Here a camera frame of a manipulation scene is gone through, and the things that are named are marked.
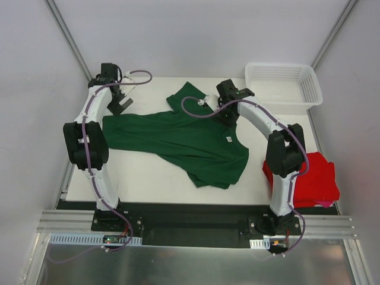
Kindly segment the green t shirt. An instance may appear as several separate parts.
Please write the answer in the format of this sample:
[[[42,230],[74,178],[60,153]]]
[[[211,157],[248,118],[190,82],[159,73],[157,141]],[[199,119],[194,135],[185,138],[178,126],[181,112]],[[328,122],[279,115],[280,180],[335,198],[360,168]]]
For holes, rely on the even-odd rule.
[[[103,133],[109,148],[153,153],[187,172],[198,188],[227,189],[236,184],[247,165],[249,150],[240,143],[236,127],[225,127],[211,118],[193,118],[212,112],[187,97],[205,94],[187,82],[167,97],[170,111],[148,115],[105,116]]]

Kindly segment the white plastic basket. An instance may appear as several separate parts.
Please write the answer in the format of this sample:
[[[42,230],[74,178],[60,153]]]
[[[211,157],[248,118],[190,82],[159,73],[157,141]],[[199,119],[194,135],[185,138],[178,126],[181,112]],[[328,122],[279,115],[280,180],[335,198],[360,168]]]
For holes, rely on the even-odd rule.
[[[314,69],[309,65],[248,63],[246,87],[279,115],[302,115],[323,102]]]

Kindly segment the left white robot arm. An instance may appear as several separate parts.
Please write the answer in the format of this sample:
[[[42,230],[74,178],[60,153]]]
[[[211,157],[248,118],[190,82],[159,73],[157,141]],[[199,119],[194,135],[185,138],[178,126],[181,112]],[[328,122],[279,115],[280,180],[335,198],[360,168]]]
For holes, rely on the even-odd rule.
[[[133,102],[121,101],[125,94],[120,88],[121,69],[112,63],[102,63],[100,74],[88,84],[88,96],[75,121],[65,123],[63,133],[69,160],[83,172],[96,198],[96,209],[110,211],[105,224],[114,231],[125,226],[126,217],[116,211],[119,197],[112,186],[107,162],[109,147],[102,128],[106,111],[118,116]]]

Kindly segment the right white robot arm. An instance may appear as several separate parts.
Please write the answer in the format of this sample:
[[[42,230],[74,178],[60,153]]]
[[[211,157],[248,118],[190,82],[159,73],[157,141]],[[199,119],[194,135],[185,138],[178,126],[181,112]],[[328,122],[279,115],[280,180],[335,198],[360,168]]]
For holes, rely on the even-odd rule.
[[[265,162],[273,174],[272,197],[268,214],[257,228],[281,234],[294,216],[293,197],[302,164],[307,162],[303,128],[286,124],[261,105],[253,91],[238,89],[231,79],[217,85],[217,120],[232,126],[239,117],[247,119],[267,139]]]

